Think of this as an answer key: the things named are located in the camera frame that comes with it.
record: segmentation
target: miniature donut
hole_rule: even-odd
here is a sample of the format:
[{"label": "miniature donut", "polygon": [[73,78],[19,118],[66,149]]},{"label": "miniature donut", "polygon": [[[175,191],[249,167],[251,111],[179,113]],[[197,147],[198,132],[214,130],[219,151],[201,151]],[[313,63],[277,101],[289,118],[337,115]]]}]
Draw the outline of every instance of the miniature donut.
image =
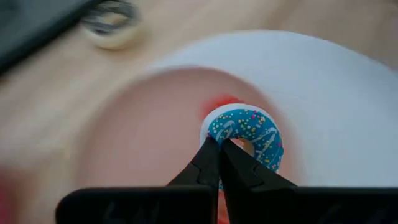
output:
[{"label": "miniature donut", "polygon": [[137,7],[125,0],[109,0],[90,10],[82,20],[83,33],[98,47],[121,49],[142,36]]},{"label": "miniature donut", "polygon": [[257,106],[231,103],[216,108],[203,121],[200,145],[207,136],[219,144],[242,139],[257,161],[274,172],[279,169],[284,154],[280,132],[271,116]]}]

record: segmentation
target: blue icing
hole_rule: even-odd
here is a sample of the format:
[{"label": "blue icing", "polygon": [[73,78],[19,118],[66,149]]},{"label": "blue icing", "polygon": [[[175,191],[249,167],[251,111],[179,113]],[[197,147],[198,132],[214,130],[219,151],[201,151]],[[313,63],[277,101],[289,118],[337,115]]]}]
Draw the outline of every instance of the blue icing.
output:
[{"label": "blue icing", "polygon": [[254,146],[254,158],[276,172],[284,153],[276,125],[261,112],[235,109],[213,120],[209,135],[219,144],[228,138],[244,138]]}]

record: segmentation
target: blue frosted donut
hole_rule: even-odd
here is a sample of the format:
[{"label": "blue frosted donut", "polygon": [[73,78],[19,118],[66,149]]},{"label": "blue frosted donut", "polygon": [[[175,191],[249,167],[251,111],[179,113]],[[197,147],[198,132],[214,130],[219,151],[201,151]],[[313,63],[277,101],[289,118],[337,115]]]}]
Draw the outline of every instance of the blue frosted donut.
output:
[{"label": "blue frosted donut", "polygon": [[228,138],[243,138],[254,147],[254,158],[276,172],[284,149],[273,119],[263,109],[243,103],[232,103],[212,111],[201,129],[201,144],[210,135],[219,144]]}]

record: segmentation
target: white plate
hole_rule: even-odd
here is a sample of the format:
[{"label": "white plate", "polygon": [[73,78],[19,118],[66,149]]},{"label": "white plate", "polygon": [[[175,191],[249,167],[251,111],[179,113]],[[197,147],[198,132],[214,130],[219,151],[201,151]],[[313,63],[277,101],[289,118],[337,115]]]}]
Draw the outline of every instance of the white plate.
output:
[{"label": "white plate", "polygon": [[194,43],[156,63],[218,68],[251,83],[298,136],[300,185],[398,186],[398,77],[339,45],[249,31]]}]

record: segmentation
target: blurred background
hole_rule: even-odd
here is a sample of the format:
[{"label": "blurred background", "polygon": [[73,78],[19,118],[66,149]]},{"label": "blurred background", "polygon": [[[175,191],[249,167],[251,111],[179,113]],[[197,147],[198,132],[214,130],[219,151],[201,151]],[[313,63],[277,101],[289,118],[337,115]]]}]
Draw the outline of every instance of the blurred background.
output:
[{"label": "blurred background", "polygon": [[2,76],[0,167],[4,180],[13,183],[18,223],[53,223],[55,204],[76,187],[75,152],[96,112],[146,66],[194,40],[234,30],[287,30],[332,41],[398,70],[395,0],[134,4],[147,30],[134,47],[96,48],[76,26]]}]

